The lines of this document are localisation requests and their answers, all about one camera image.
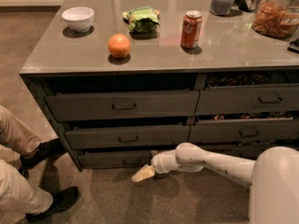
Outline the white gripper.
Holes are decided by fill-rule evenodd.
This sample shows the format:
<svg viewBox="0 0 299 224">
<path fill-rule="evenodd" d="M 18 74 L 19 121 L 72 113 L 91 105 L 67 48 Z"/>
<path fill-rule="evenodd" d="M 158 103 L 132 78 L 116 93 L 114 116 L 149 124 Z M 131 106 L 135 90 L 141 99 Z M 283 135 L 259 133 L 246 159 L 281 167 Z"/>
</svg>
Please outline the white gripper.
<svg viewBox="0 0 299 224">
<path fill-rule="evenodd" d="M 152 150 L 150 152 L 151 165 L 144 165 L 138 172 L 132 176 L 132 180 L 137 183 L 145 179 L 155 176 L 155 172 L 158 174 L 167 174 L 171 171 L 176 171 L 178 168 L 178 162 L 176 159 L 176 151 L 160 151 Z"/>
</svg>

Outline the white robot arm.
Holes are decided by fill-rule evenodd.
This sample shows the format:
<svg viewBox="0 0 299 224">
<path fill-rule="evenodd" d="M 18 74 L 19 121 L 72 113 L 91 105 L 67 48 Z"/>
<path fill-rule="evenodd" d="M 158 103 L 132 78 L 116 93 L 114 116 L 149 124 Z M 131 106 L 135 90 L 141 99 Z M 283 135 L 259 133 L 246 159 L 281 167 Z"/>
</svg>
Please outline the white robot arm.
<svg viewBox="0 0 299 224">
<path fill-rule="evenodd" d="M 294 148 L 270 147 L 253 161 L 185 142 L 154 155 L 132 180 L 204 168 L 249 187 L 249 224 L 299 224 L 299 151 Z"/>
</svg>

